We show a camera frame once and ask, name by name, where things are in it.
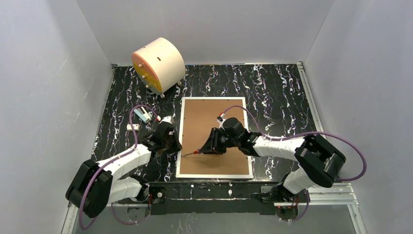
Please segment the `blue red screwdriver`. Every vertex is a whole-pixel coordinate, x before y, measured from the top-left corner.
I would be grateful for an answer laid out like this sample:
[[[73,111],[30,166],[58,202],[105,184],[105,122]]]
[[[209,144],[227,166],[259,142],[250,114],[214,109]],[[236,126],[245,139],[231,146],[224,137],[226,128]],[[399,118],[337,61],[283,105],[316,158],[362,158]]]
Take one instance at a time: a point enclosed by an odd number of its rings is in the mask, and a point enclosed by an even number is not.
[[[196,155],[196,154],[198,154],[198,153],[199,153],[199,151],[196,150],[196,151],[193,151],[193,152],[191,152],[191,153],[181,154],[181,157],[186,157],[186,156],[190,156],[190,155]]]

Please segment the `white picture frame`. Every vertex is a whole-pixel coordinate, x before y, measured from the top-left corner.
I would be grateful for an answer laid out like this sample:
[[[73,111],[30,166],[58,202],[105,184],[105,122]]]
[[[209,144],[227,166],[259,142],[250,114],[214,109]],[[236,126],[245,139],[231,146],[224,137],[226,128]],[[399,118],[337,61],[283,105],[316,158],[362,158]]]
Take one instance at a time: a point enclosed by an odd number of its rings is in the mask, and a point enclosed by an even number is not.
[[[248,128],[244,97],[184,97],[179,124],[182,151],[176,178],[252,179],[252,160],[219,130],[217,117],[235,117]]]

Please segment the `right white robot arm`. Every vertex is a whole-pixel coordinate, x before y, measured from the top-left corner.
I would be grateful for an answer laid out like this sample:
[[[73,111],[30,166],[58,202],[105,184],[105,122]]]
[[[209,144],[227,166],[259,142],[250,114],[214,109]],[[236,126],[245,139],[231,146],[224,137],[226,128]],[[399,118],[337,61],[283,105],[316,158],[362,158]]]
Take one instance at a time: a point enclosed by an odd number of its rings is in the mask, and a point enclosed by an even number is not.
[[[248,131],[235,117],[223,119],[212,128],[199,154],[222,155],[236,147],[247,156],[275,156],[298,162],[300,168],[285,175],[268,192],[252,194],[263,203],[289,201],[314,185],[330,188],[346,162],[346,157],[319,134],[284,140],[271,139],[262,133]]]

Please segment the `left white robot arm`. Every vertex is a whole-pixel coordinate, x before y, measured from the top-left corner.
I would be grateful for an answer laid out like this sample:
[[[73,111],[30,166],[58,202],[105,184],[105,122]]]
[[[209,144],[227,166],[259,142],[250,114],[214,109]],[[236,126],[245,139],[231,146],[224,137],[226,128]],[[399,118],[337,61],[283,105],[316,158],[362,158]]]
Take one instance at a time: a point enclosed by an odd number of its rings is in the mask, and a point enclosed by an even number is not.
[[[163,153],[179,152],[182,145],[170,116],[162,118],[153,133],[138,141],[139,144],[106,160],[84,161],[65,194],[66,199],[87,217],[94,218],[110,203],[148,196],[147,181],[138,176],[122,176]]]

